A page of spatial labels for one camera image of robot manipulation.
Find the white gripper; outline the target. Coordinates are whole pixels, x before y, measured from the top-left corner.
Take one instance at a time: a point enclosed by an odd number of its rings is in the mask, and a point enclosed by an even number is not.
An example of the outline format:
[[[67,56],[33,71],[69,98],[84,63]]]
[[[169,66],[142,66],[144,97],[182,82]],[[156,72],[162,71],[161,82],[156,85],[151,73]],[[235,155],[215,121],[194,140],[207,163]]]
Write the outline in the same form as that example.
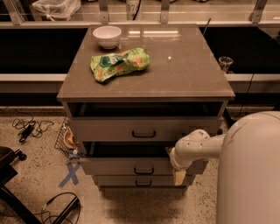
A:
[[[165,150],[170,157],[170,162],[173,168],[175,169],[173,171],[174,185],[181,186],[186,176],[186,170],[190,167],[192,161],[185,160],[178,156],[173,147],[165,147]]]

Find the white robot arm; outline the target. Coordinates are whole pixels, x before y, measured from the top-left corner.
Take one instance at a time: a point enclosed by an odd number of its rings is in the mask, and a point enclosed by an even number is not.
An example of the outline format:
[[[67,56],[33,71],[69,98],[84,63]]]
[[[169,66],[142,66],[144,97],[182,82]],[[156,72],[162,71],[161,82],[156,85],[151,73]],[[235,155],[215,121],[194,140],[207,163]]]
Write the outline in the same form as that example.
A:
[[[280,112],[235,122],[226,134],[196,129],[169,148],[174,184],[191,163],[219,160],[216,224],[280,224]]]

